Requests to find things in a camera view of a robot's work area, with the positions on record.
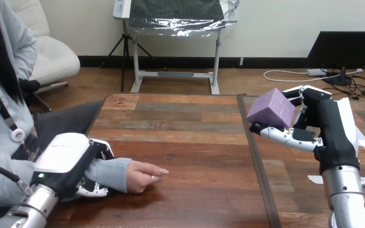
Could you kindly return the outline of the person's hand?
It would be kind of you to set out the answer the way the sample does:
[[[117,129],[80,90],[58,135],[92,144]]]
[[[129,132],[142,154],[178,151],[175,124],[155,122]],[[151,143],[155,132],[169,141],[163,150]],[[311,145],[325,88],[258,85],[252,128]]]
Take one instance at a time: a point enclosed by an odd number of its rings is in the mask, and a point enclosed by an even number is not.
[[[165,168],[132,160],[126,170],[127,193],[142,193],[148,186],[161,182],[163,176],[168,174]]]

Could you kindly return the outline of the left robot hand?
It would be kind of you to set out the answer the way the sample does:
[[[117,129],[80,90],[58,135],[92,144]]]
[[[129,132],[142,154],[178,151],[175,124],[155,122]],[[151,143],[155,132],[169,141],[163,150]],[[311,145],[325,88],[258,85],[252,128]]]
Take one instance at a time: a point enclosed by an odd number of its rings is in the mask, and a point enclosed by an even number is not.
[[[80,133],[59,134],[35,161],[30,184],[44,185],[61,199],[75,195],[106,197],[109,189],[85,175],[91,162],[96,159],[114,159],[109,143],[88,139]]]

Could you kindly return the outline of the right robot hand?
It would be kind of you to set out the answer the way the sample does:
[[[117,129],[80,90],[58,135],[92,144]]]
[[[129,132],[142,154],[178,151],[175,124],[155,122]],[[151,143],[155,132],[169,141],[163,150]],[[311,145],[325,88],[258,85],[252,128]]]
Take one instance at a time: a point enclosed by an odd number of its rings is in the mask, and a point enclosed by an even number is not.
[[[360,168],[358,137],[348,98],[309,85],[274,88],[252,103],[246,117],[250,131],[288,147],[312,152],[319,172]]]

